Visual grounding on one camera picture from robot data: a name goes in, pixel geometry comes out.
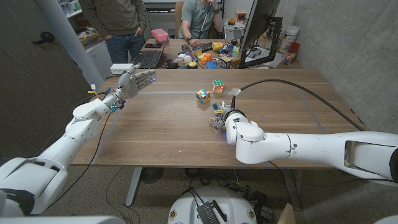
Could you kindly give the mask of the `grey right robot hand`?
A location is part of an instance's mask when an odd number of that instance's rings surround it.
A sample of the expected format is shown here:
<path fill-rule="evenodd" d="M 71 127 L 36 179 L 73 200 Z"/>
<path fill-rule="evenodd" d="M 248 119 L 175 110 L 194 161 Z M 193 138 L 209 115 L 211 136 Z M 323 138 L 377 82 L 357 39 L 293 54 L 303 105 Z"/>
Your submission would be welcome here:
<path fill-rule="evenodd" d="M 225 116 L 227 112 L 231 111 L 232 107 L 230 105 L 224 105 L 224 106 L 214 106 L 215 109 L 215 120 L 214 120 L 214 126 L 219 129 L 225 129 Z"/>

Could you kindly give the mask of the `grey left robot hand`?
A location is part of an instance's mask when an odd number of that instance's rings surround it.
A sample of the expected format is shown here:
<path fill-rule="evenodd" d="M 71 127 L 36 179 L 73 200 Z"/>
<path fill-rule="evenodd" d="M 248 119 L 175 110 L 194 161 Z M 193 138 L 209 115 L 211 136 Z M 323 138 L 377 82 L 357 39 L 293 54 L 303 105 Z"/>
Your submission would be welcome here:
<path fill-rule="evenodd" d="M 118 85 L 113 92 L 120 100 L 127 100 L 136 96 L 140 90 L 156 81 L 156 71 L 154 69 L 135 73 L 141 67 L 141 64 L 129 64 L 129 66 L 127 70 L 122 72 Z"/>

